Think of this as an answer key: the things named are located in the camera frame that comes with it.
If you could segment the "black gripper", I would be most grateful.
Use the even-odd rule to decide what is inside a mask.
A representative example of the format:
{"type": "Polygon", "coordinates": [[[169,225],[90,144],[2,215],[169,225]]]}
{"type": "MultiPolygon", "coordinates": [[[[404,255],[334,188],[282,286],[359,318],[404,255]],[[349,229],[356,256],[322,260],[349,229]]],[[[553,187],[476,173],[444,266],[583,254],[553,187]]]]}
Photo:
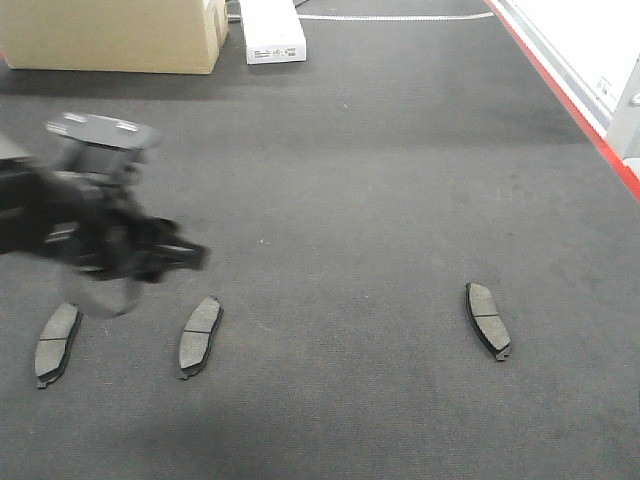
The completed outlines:
{"type": "Polygon", "coordinates": [[[122,185],[56,171],[29,157],[1,161],[1,253],[70,265],[96,280],[157,283],[203,270],[209,249],[178,235],[176,222],[146,215],[122,185]]]}

